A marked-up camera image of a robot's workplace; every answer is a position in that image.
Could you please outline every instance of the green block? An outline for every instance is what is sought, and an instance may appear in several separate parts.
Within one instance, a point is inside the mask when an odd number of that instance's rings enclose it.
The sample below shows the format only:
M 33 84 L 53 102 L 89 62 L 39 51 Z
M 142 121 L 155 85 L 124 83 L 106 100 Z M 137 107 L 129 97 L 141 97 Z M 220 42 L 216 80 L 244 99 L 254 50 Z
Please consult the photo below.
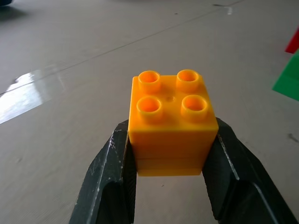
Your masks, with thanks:
M 273 90 L 299 101 L 299 50 L 289 61 Z

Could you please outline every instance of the dark object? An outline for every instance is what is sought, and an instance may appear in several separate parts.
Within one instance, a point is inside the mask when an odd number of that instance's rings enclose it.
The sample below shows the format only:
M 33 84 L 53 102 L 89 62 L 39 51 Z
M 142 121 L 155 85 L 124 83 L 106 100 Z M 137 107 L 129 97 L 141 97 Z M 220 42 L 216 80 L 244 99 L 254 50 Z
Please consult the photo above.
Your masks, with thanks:
M 13 0 L 0 0 L 0 6 L 7 6 L 12 3 Z
M 203 168 L 213 215 L 221 224 L 297 224 L 261 162 L 218 119 L 219 131 Z M 134 221 L 136 168 L 120 123 L 91 163 L 70 224 Z

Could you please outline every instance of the orange toy block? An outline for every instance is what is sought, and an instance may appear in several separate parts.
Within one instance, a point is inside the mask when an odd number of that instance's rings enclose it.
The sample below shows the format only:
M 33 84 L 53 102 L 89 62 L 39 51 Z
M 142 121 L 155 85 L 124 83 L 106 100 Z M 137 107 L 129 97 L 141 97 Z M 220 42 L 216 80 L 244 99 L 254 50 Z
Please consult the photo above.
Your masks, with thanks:
M 139 175 L 199 175 L 218 132 L 202 76 L 133 78 L 128 134 Z

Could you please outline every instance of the red block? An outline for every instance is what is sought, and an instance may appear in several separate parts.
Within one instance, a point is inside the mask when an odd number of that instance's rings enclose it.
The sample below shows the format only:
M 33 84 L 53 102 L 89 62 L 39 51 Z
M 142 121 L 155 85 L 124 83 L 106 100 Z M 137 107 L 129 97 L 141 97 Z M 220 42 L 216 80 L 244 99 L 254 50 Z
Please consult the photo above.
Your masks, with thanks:
M 286 47 L 285 52 L 294 54 L 299 48 L 299 28 L 291 39 L 289 45 Z

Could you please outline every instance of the gray floor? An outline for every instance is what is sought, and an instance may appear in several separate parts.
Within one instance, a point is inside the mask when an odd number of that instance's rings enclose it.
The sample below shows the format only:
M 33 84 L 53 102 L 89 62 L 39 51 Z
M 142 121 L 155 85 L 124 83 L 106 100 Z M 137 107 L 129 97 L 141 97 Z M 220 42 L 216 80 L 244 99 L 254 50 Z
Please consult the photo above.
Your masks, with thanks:
M 284 48 L 298 11 L 297 0 L 16 0 L 1 8 L 0 223 L 68 223 L 88 165 L 128 118 L 132 77 L 184 68 L 204 76 L 216 116 L 299 218 L 299 102 L 271 90 L 291 57 Z M 136 224 L 216 223 L 202 176 L 137 182 Z

